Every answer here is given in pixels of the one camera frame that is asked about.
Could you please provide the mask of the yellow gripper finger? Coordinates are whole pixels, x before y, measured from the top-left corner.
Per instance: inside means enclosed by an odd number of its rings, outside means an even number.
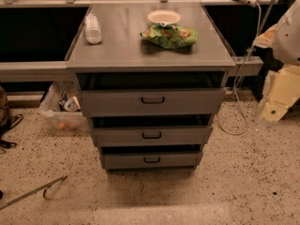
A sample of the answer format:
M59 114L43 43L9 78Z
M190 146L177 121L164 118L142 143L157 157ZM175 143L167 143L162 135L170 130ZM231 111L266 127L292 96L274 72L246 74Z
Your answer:
M270 70L264 81L256 122L263 127L277 123L300 98L300 67L284 65Z

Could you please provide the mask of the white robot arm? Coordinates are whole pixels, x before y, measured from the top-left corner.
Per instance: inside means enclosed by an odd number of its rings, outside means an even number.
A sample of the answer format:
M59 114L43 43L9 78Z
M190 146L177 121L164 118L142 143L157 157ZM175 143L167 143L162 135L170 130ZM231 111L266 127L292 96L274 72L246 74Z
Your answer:
M300 0L266 32L254 40L254 45L271 48L275 59L283 63L278 72L270 71L264 82L257 123L271 127L300 98Z

